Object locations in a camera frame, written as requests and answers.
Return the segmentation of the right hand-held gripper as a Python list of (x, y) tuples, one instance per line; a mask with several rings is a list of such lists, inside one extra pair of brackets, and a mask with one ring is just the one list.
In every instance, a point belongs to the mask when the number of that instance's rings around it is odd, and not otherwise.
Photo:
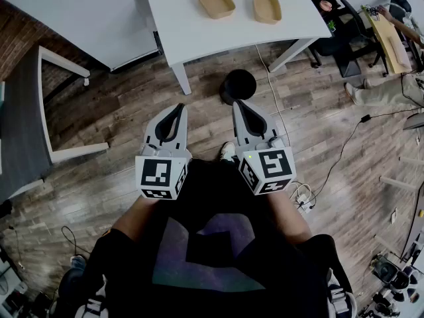
[[(238, 144), (238, 170), (254, 195), (285, 190), (297, 177), (292, 148), (277, 137), (273, 118), (255, 104), (236, 100), (233, 124)], [(267, 140), (258, 144), (251, 141)]]

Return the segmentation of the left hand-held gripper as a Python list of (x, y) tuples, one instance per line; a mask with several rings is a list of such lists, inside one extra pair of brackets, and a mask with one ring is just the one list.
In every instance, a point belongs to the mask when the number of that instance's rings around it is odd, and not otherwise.
[[(148, 123), (144, 136), (147, 144), (135, 157), (136, 188), (143, 198), (178, 198), (192, 158), (186, 150), (187, 119), (187, 107), (179, 103), (159, 112)], [(175, 145), (175, 150), (156, 147), (168, 142)]]

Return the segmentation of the black round bin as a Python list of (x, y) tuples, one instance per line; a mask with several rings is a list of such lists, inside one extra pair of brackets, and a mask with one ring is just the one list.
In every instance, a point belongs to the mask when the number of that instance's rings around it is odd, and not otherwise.
[(254, 76), (242, 69), (233, 70), (228, 73), (219, 88), (221, 100), (232, 105), (234, 100), (250, 99), (256, 93), (256, 80)]

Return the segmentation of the tan tray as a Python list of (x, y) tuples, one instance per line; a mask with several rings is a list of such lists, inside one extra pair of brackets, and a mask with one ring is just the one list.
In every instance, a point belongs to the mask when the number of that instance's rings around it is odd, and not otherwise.
[(199, 0), (199, 2), (212, 19), (228, 17), (235, 10), (233, 0)]
[(281, 21), (279, 0), (253, 0), (254, 17), (259, 23), (274, 25)]

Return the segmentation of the person's right forearm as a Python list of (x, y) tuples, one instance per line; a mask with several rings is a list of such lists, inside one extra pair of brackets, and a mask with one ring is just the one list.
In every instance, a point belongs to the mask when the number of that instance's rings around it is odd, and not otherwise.
[(293, 205), (285, 191), (266, 195), (279, 230), (291, 244), (301, 244), (313, 235), (306, 220)]

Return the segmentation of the person's white shoe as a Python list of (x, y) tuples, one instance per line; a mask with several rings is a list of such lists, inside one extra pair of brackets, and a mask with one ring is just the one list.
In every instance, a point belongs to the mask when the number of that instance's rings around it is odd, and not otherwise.
[(222, 149), (221, 149), (221, 153), (220, 153), (220, 160), (221, 161), (227, 161), (227, 162), (231, 162), (234, 163), (235, 162), (235, 156), (236, 156), (236, 152), (235, 152), (235, 145), (233, 142), (226, 142)]

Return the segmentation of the white power strip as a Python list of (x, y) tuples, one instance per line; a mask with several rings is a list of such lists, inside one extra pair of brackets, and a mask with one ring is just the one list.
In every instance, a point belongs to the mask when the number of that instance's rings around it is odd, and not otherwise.
[(315, 196), (307, 196), (306, 194), (301, 193), (295, 197), (295, 202), (297, 203), (298, 209), (302, 209), (304, 213), (309, 213), (314, 207)]

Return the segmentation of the white table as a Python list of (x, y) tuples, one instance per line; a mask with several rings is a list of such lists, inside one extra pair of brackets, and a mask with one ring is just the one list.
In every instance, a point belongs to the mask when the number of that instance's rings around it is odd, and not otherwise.
[(185, 63), (246, 46), (292, 40), (268, 69), (279, 70), (319, 38), (331, 33), (311, 0), (279, 0), (282, 19), (274, 25), (254, 18), (253, 0), (233, 0), (235, 11), (210, 18), (199, 0), (148, 0), (169, 67), (184, 94), (191, 88)]

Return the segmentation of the black side table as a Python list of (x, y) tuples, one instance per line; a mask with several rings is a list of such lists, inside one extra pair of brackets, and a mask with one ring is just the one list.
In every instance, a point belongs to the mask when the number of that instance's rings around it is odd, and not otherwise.
[[(343, 8), (341, 7), (341, 5), (338, 3), (337, 0), (326, 0), (326, 1), (330, 2), (333, 5), (333, 9), (330, 12), (324, 12), (324, 11), (321, 10), (321, 8), (319, 7), (320, 0), (312, 0), (312, 2), (315, 5), (315, 7), (317, 8), (319, 14), (321, 15), (322, 19), (324, 20), (325, 24), (327, 25), (329, 21), (334, 21), (336, 31), (337, 31), (338, 24), (341, 23), (341, 20), (340, 20), (339, 17), (341, 15), (341, 11), (342, 11)], [(336, 31), (334, 33), (332, 33), (330, 31), (332, 38), (334, 38), (336, 36)]]

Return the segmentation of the black wheeled chair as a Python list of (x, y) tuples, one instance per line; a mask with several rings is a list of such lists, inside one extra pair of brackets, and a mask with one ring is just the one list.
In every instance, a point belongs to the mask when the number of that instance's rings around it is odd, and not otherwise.
[(309, 46), (312, 53), (312, 68), (322, 65), (320, 57), (332, 56), (337, 67), (344, 78), (358, 76), (361, 74), (357, 59), (372, 52), (376, 53), (376, 59), (369, 66), (375, 66), (380, 60), (384, 65), (383, 76), (388, 75), (388, 65), (386, 57), (374, 31), (366, 28), (359, 13), (346, 1), (341, 1), (344, 5), (338, 24), (336, 36), (334, 38), (320, 38)]

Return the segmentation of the pale wooden block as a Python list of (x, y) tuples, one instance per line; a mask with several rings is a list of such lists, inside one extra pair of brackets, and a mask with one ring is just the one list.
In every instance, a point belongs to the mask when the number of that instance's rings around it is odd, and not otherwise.
[(397, 63), (406, 69), (410, 69), (410, 61), (401, 40), (393, 36), (390, 36), (388, 40), (394, 51)]

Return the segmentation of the person's black printed shirt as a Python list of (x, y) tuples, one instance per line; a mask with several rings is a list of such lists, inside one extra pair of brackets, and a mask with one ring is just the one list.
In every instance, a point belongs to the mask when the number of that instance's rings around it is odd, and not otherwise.
[(355, 318), (334, 240), (289, 243), (269, 221), (223, 213), (168, 217), (156, 241), (108, 231), (83, 275), (84, 297), (105, 289), (110, 318)]

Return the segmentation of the black electronic equipment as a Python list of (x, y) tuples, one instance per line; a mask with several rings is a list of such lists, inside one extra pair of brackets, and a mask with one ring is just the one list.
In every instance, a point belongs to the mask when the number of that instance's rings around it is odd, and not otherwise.
[(403, 267), (389, 261), (387, 254), (377, 254), (371, 261), (372, 274), (382, 288), (372, 296), (372, 301), (358, 314), (358, 318), (401, 318), (405, 306), (417, 309), (424, 294), (419, 289), (424, 272), (411, 264)]

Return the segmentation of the dark grey desk white frame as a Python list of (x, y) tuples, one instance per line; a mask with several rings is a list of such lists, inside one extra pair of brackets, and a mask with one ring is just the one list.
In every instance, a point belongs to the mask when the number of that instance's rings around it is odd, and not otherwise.
[(41, 46), (31, 48), (0, 81), (0, 204), (37, 184), (55, 164), (107, 150), (106, 142), (53, 150), (42, 94), (42, 61), (85, 79), (90, 72)]

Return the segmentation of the white metal frame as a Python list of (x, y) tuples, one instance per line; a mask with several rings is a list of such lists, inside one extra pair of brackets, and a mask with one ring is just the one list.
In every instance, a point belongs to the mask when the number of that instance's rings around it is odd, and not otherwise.
[[(404, 156), (400, 156), (398, 158), (398, 160), (400, 162), (403, 162), (403, 163), (406, 163), (406, 164), (412, 164), (415, 167), (424, 167), (424, 160), (414, 159), (414, 158), (406, 158)], [(388, 177), (385, 177), (385, 176), (380, 176), (379, 181), (383, 182), (385, 184), (391, 185), (391, 186), (401, 188), (401, 189), (406, 189), (407, 191), (419, 191), (420, 187), (422, 185), (424, 185), (424, 179), (422, 179), (420, 182), (418, 182), (417, 185), (408, 184), (408, 183), (401, 182), (399, 180), (395, 180), (395, 179), (388, 178)]]

